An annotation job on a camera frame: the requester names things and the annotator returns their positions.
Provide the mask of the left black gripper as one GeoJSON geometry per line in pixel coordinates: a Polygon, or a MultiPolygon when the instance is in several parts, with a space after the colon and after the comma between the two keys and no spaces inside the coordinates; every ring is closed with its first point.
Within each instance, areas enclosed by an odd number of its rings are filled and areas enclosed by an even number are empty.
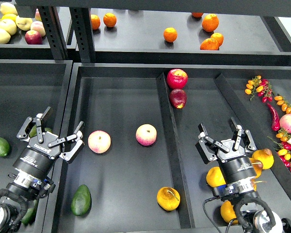
{"type": "Polygon", "coordinates": [[[56,159],[62,158],[72,163],[84,147],[83,121],[79,122],[72,135],[62,138],[50,132],[43,135],[44,123],[52,113],[53,109],[48,106],[43,113],[27,117],[16,135],[19,140],[29,142],[29,146],[23,150],[13,167],[39,180],[47,177],[56,159]],[[29,133],[33,127],[36,128],[36,136],[31,138],[29,133]]]}

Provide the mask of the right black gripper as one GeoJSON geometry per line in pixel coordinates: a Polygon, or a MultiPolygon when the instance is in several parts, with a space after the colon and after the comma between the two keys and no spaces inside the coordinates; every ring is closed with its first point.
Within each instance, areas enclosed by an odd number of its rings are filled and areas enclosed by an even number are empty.
{"type": "Polygon", "coordinates": [[[229,125],[233,131],[232,139],[219,142],[209,137],[204,124],[200,123],[200,134],[195,146],[204,164],[218,161],[226,184],[234,187],[252,187],[251,180],[257,174],[247,154],[256,151],[257,146],[250,130],[244,130],[233,117],[229,119],[229,125]]]}

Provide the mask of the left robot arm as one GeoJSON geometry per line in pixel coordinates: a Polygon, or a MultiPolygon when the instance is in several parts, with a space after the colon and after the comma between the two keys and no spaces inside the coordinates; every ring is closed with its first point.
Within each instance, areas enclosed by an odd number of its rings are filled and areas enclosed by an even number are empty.
{"type": "Polygon", "coordinates": [[[28,209],[53,192],[55,184],[48,174],[56,160],[72,163],[84,147],[84,122],[72,135],[60,138],[45,131],[44,123],[51,114],[52,108],[48,107],[35,117],[27,117],[16,135],[28,144],[13,164],[17,171],[13,181],[0,189],[0,233],[16,232],[28,209]]]}

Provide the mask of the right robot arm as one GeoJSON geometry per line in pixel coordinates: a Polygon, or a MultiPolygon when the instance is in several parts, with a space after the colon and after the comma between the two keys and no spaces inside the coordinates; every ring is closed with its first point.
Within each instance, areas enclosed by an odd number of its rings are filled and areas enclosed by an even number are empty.
{"type": "Polygon", "coordinates": [[[249,130],[244,130],[234,118],[229,120],[233,137],[226,140],[212,139],[203,124],[196,148],[205,164],[217,161],[225,184],[213,188],[213,199],[230,201],[235,217],[245,233],[291,233],[291,221],[280,218],[254,190],[257,176],[249,153],[257,147],[249,130]]]}

